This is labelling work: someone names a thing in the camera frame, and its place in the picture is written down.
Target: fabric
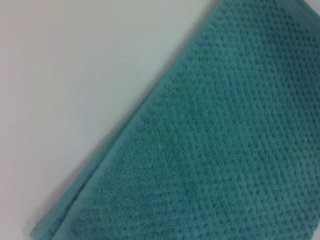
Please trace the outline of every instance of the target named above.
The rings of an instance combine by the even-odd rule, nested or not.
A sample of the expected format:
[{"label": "fabric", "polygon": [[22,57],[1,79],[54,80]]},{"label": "fabric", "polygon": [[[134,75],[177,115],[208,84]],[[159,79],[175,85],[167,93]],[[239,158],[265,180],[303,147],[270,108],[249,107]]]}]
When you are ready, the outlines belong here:
[{"label": "fabric", "polygon": [[319,30],[301,0],[220,0],[31,236],[311,239]]}]

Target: towel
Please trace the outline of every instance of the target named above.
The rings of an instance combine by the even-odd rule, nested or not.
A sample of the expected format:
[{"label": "towel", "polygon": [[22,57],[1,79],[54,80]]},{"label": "towel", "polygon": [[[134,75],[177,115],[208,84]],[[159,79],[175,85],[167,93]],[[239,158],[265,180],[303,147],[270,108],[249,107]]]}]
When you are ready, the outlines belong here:
[{"label": "towel", "polygon": [[31,236],[301,240],[319,219],[320,18],[220,0]]}]

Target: white surface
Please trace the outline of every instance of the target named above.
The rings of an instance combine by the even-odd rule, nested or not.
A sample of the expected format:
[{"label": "white surface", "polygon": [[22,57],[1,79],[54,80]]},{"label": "white surface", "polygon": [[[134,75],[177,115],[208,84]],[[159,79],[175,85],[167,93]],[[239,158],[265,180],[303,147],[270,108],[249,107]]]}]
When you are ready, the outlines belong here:
[{"label": "white surface", "polygon": [[0,1],[0,239],[29,239],[211,4]]}]

